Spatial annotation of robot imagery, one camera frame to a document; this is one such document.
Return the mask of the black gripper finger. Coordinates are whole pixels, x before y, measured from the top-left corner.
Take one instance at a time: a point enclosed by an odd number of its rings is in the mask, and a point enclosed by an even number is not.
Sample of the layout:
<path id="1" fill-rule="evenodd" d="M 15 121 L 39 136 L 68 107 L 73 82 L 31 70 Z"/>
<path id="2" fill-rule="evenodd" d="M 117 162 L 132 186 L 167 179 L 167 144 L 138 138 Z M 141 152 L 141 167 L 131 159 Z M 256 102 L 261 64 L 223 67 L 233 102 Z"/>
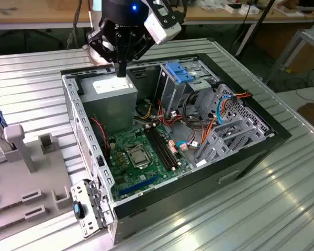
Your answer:
<path id="1" fill-rule="evenodd" d="M 129 37 L 120 43 L 120 77 L 126 76 L 128 63 L 140 59 L 154 44 L 148 32 L 131 31 Z"/>
<path id="2" fill-rule="evenodd" d="M 87 33 L 87 42 L 99 57 L 113 64 L 117 77 L 121 77 L 121 65 L 117 60 L 116 47 L 107 40 L 101 28 Z"/>

